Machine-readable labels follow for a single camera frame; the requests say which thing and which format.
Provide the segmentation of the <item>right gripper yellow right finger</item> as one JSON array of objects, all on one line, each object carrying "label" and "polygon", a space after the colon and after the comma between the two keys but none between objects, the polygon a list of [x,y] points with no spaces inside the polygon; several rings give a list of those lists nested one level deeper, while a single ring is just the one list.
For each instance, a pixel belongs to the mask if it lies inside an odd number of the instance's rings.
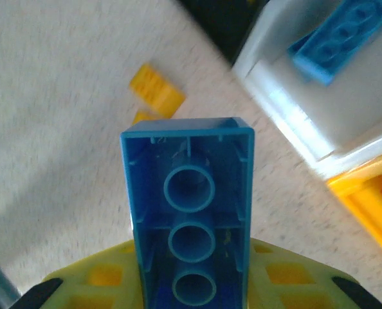
[{"label": "right gripper yellow right finger", "polygon": [[367,308],[368,292],[352,276],[252,238],[249,308]]}]

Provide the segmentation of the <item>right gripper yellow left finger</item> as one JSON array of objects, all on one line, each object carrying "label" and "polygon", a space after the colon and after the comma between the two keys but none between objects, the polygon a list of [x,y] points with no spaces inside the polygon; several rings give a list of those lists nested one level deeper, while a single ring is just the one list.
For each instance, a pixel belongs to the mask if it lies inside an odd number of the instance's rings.
[{"label": "right gripper yellow left finger", "polygon": [[143,308],[134,241],[126,241],[47,275],[62,284],[43,308]]}]

